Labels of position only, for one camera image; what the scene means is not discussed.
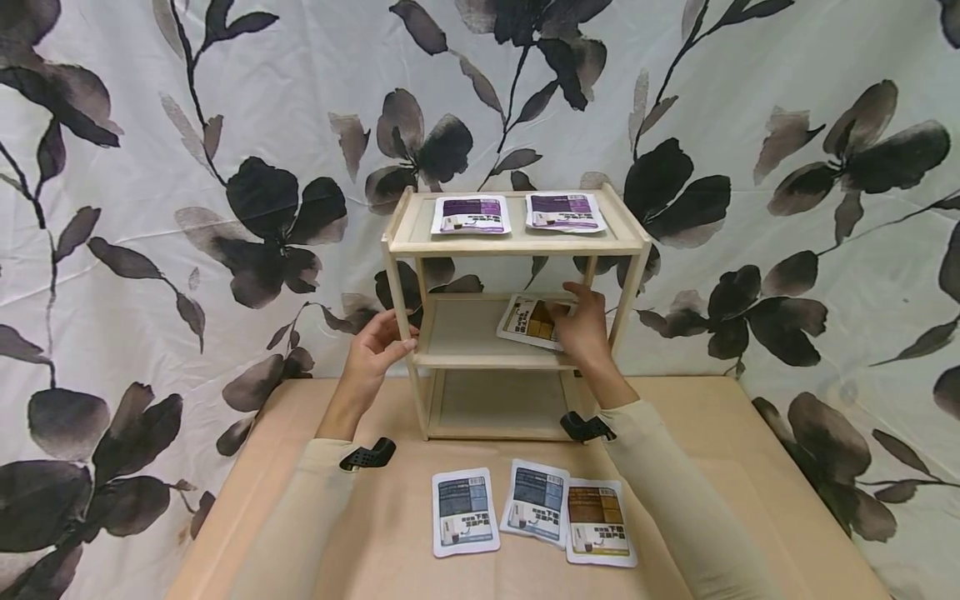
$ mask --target white backdrop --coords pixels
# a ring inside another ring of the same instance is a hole
[[[623,370],[739,376],[893,595],[958,595],[960,4],[497,6],[0,9],[0,599],[162,596],[269,392],[382,308],[403,185],[603,180],[660,257]],[[577,271],[428,283],[531,275]]]

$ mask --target person's right hand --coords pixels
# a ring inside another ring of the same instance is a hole
[[[568,314],[568,306],[552,302],[547,305],[557,325],[560,345],[581,371],[612,364],[607,338],[607,302],[603,294],[572,281],[565,283],[564,289],[577,297],[577,308],[572,315]]]

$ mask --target bottom shelf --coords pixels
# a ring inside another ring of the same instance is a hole
[[[560,417],[581,410],[570,371],[435,370],[427,398],[431,439],[570,442]]]

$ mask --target packet held in hand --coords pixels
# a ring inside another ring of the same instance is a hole
[[[627,536],[623,517],[620,482],[570,479],[569,485],[566,561],[636,566],[636,550]]]
[[[566,545],[566,493],[570,473],[514,458],[510,495],[500,531],[531,536],[563,549]]]
[[[572,302],[552,300],[559,304],[575,306]],[[505,340],[513,340],[523,344],[530,344],[539,348],[563,351],[557,337],[557,328],[553,317],[547,310],[547,300],[514,294],[510,298],[507,312],[500,319],[496,336]]]
[[[503,196],[438,198],[431,233],[510,233],[510,214]]]
[[[435,557],[499,549],[489,469],[437,473],[432,488]]]
[[[567,233],[607,228],[593,194],[527,194],[527,227]]]

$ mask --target person's left hand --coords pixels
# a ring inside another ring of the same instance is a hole
[[[356,335],[337,391],[317,429],[318,438],[353,439],[357,423],[373,404],[387,370],[417,347],[420,331],[410,325],[410,333],[411,339],[400,341],[396,311],[388,310],[373,317]]]

